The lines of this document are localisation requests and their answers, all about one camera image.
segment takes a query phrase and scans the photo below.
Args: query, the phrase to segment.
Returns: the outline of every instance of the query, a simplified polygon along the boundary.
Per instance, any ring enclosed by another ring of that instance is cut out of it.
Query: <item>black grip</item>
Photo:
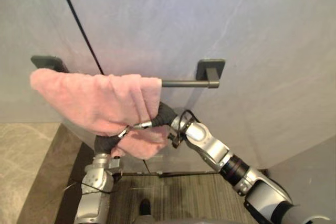
[[[95,154],[111,154],[111,150],[116,147],[121,138],[115,136],[96,136],[95,139]]]
[[[152,127],[158,127],[162,125],[171,125],[177,114],[173,111],[171,107],[160,102],[158,115],[152,119]]]

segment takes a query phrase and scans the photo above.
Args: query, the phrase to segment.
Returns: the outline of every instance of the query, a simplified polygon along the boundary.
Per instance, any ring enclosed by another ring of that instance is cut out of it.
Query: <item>black rod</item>
[[[162,87],[165,88],[208,88],[208,81],[175,81],[162,80]]]

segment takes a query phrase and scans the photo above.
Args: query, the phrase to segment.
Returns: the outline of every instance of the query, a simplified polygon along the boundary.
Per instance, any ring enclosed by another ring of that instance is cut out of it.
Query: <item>shoe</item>
[[[140,215],[151,215],[151,203],[149,199],[143,199],[140,203]]]

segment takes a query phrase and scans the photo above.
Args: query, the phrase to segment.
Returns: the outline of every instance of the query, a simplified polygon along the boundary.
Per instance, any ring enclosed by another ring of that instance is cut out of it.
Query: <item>beige tile floor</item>
[[[59,123],[0,124],[0,223],[16,223]]]

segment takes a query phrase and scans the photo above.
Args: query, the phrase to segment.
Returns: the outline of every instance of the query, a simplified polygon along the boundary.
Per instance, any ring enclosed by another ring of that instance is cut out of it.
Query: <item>gray carpet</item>
[[[113,188],[109,223],[132,223],[139,204],[148,198],[159,220],[207,218],[256,223],[240,198],[219,175],[170,178],[123,177]]]

